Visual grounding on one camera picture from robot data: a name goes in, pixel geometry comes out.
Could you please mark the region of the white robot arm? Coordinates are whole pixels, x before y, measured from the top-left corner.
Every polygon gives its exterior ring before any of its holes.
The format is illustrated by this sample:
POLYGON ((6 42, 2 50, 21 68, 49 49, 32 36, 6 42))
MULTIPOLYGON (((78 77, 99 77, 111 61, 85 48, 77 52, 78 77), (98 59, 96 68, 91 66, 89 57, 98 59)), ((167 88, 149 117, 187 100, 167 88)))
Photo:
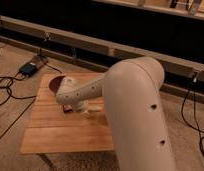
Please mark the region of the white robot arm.
POLYGON ((156 59, 127 59, 82 85, 59 77, 56 101, 104 100, 120 171, 177 171, 159 94, 163 82, 156 59))

